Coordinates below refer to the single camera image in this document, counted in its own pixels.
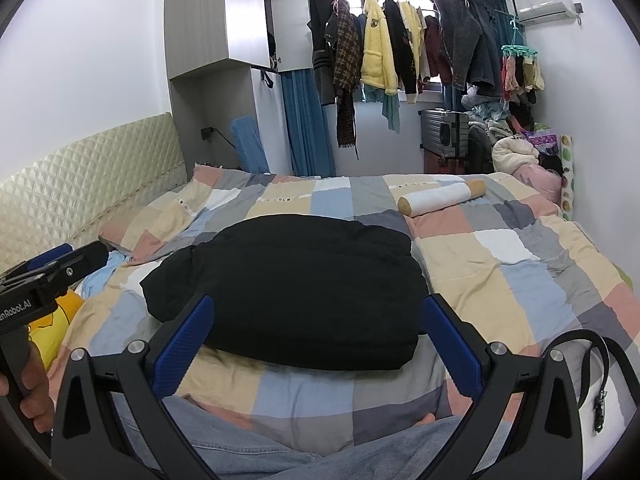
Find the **quilted headboard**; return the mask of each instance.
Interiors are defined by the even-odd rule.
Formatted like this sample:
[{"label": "quilted headboard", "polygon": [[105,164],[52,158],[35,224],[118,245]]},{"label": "quilted headboard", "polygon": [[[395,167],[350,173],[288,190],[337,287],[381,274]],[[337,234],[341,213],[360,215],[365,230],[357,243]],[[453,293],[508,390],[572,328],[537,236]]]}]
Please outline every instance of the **quilted headboard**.
[{"label": "quilted headboard", "polygon": [[0,182],[0,272],[65,242],[87,244],[106,221],[186,182],[169,113],[60,148]]}]

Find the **hand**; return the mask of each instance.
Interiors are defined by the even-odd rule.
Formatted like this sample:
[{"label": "hand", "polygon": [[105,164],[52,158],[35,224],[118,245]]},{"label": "hand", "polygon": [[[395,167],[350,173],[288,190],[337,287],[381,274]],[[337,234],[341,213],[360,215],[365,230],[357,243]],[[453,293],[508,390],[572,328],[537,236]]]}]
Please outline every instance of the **hand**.
[{"label": "hand", "polygon": [[[53,428],[53,400],[49,397],[49,378],[40,357],[40,350],[29,342],[31,353],[22,371],[22,384],[31,391],[31,395],[20,403],[20,409],[27,418],[33,419],[33,425],[39,433]],[[7,378],[0,374],[0,396],[9,393]]]}]

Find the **brown checkered scarf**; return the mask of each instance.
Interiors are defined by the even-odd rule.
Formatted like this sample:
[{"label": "brown checkered scarf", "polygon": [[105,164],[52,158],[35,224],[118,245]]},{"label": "brown checkered scarf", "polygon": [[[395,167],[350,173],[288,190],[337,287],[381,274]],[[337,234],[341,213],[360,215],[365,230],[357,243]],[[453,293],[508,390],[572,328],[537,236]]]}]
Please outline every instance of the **brown checkered scarf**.
[{"label": "brown checkered scarf", "polygon": [[362,53],[358,31],[353,23],[347,0],[339,0],[336,11],[338,20],[337,47],[335,56],[334,87],[336,95],[338,146],[348,148],[356,145],[353,91],[360,81]]}]

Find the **screw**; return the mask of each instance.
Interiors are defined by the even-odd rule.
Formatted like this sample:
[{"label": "screw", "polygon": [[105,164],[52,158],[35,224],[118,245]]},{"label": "screw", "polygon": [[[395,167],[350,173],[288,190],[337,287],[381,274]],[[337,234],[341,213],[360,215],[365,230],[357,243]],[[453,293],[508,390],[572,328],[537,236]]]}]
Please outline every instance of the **screw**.
[{"label": "screw", "polygon": [[129,352],[131,352],[132,354],[139,354],[144,349],[145,349],[145,342],[140,341],[140,339],[136,341],[132,341],[131,343],[129,343],[129,346],[127,346],[127,350],[129,350]]},{"label": "screw", "polygon": [[562,355],[562,352],[556,350],[555,348],[551,352],[549,352],[549,357],[551,357],[556,363],[561,363],[564,359],[564,355]]},{"label": "screw", "polygon": [[507,345],[505,345],[504,343],[491,343],[491,346],[489,348],[491,349],[491,352],[496,355],[505,355],[507,353]]},{"label": "screw", "polygon": [[83,357],[84,357],[84,348],[76,348],[73,352],[71,352],[72,361],[80,361],[82,360]]}]

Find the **black puffer jacket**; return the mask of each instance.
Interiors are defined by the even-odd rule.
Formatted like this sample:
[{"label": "black puffer jacket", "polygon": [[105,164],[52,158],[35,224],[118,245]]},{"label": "black puffer jacket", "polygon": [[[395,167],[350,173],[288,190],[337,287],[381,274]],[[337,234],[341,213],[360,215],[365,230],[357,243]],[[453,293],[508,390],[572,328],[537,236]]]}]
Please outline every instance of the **black puffer jacket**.
[{"label": "black puffer jacket", "polygon": [[211,348],[324,370],[411,360],[428,294],[405,234],[299,215],[235,224],[172,254],[141,285],[163,322],[196,291],[212,297]]}]

